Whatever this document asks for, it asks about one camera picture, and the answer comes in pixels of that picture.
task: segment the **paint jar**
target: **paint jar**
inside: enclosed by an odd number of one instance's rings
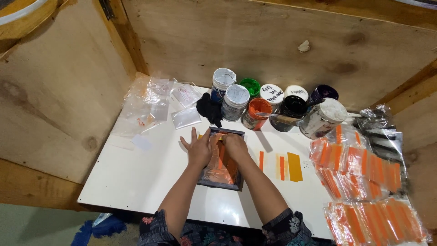
[[[229,86],[222,103],[223,119],[230,122],[237,121],[243,114],[249,98],[249,91],[244,86],[239,84]]]
[[[284,99],[281,105],[275,110],[275,114],[284,115],[292,118],[300,119],[306,114],[306,102],[298,96],[288,96]],[[276,130],[280,132],[288,132],[293,128],[276,120],[270,119],[270,123]]]
[[[261,130],[268,117],[256,115],[258,112],[272,113],[272,106],[266,99],[255,98],[249,102],[249,107],[243,116],[243,125],[254,131]]]
[[[242,79],[240,82],[240,85],[244,86],[248,91],[250,95],[250,100],[252,100],[255,97],[258,97],[260,94],[260,83],[258,81],[251,79],[251,78],[245,78]]]
[[[285,97],[288,96],[298,96],[302,98],[304,101],[308,100],[308,92],[302,87],[298,85],[290,85],[285,89]]]
[[[267,100],[272,105],[272,111],[274,111],[284,100],[284,92],[277,85],[265,84],[261,86],[260,97]]]
[[[346,118],[347,110],[339,101],[325,98],[311,109],[299,128],[305,136],[316,139],[325,136]]]
[[[236,81],[237,76],[230,69],[217,69],[212,76],[211,100],[221,103],[228,87],[235,84]]]
[[[333,98],[338,100],[338,92],[329,85],[321,84],[311,93],[308,103],[322,100],[323,98]]]

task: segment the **white table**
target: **white table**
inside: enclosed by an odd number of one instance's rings
[[[208,91],[197,88],[201,93]],[[180,110],[178,106],[172,101],[168,121],[150,129],[144,136],[153,144],[147,151],[140,150],[127,138],[110,135],[78,202],[155,213],[187,166],[187,153],[179,136],[189,140],[191,127],[174,129],[170,113]],[[202,117],[202,121],[194,125],[198,134],[203,134],[210,126],[206,118]],[[323,207],[331,198],[309,162],[310,139],[297,127],[288,133],[276,131],[268,121],[262,132],[251,131],[240,121],[222,121],[222,127],[245,132],[249,152],[257,163],[259,152],[264,151],[264,173],[289,207],[303,213],[305,225],[313,236],[332,239],[323,215]],[[276,154],[286,157],[287,152],[300,156],[303,181],[295,183],[277,179]],[[246,184],[242,192],[197,185],[188,219],[249,228],[262,226]]]

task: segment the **patterned clothing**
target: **patterned clothing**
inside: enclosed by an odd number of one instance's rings
[[[180,244],[168,232],[164,210],[156,212],[153,217],[143,218],[137,246],[316,246],[311,238],[311,231],[303,222],[302,213],[294,214],[290,208],[278,215],[262,227],[266,236],[264,241],[253,243],[238,236],[230,235],[223,230],[185,223],[182,229]]]

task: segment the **hand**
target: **hand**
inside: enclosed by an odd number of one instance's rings
[[[209,143],[208,128],[202,138],[197,140],[196,128],[191,130],[191,144],[188,144],[183,137],[180,137],[182,145],[188,150],[188,166],[193,166],[202,170],[211,161],[212,146]]]
[[[248,157],[251,159],[246,142],[241,136],[229,133],[223,135],[222,139],[226,147],[226,152],[228,152],[229,156],[238,164],[244,162],[244,158]]]

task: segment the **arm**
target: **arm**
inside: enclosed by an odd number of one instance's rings
[[[168,231],[179,241],[179,236],[190,210],[191,198],[194,188],[199,180],[202,169],[209,163],[212,155],[212,147],[209,143],[210,129],[205,132],[200,140],[197,140],[196,129],[191,131],[191,144],[183,137],[180,141],[188,150],[188,166],[176,181],[166,197],[162,201],[158,211],[165,211],[165,220]]]
[[[288,208],[279,190],[258,168],[247,150],[244,139],[236,134],[222,137],[226,151],[237,162],[261,222],[265,225]]]

